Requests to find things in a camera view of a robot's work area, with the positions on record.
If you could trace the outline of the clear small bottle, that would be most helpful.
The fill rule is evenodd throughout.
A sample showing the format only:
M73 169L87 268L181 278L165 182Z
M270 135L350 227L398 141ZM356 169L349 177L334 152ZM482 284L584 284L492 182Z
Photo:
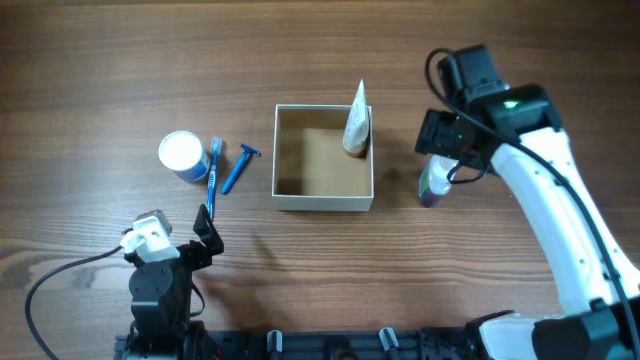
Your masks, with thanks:
M448 157L440 155L431 157L423 169L418 183L418 196L424 207L435 207L448 194L452 187L448 180L448 174L457 164L457 160Z

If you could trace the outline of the cotton swab tub blue label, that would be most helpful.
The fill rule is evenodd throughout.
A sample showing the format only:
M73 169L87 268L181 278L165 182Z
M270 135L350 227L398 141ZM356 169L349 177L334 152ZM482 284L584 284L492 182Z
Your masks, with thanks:
M204 178L210 169L210 159L200 139L189 131L168 134L159 144L161 163L186 182Z

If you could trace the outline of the white patterned cream tube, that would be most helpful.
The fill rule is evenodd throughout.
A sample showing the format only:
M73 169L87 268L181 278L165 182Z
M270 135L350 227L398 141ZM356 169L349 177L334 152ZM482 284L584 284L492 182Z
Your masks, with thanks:
M360 80L344 129L344 151L351 157L361 157L366 150L369 133L370 119L366 89L364 81Z

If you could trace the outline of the blue white Colgate toothbrush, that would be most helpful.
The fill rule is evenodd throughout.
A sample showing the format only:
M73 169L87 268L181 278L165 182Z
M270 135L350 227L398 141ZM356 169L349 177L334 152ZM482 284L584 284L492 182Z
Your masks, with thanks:
M208 178L208 193L207 193L207 210L211 219L214 218L215 212L215 196L217 187L217 168L220 155L222 153L223 140L219 137L214 137L211 142L211 166L209 170Z

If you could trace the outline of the blue disposable razor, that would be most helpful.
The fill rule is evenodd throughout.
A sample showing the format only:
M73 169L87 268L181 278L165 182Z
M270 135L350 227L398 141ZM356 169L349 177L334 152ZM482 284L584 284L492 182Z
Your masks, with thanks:
M242 172L253 157L260 157L261 153L247 144L241 144L240 147L243 150L242 155L238 158L234 165L229 177L222 186L221 193L227 195L231 192L233 186L241 176Z

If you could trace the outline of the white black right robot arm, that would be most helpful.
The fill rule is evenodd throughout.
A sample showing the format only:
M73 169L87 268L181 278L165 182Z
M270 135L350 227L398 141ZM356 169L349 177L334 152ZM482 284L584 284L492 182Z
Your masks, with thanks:
M385 359L635 359L639 272L586 189L562 120L536 84L510 87L489 50L432 50L424 73L442 110L429 110L415 149L430 160L419 196L433 204L459 184L462 167L501 177L550 265L563 312L527 319L511 311L460 327L431 327L401 345L393 329L355 334L235 332L231 359L358 359L366 344Z

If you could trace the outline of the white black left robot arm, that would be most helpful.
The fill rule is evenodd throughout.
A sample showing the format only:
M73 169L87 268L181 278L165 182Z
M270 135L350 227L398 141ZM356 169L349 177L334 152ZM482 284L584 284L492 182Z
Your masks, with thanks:
M179 256L144 262L135 254L125 259L136 267L129 280L134 321L129 334L116 339L116 359L210 359L223 357L221 348L195 321L191 296L201 296L192 273L212 264L224 252L220 240L191 241L178 247Z

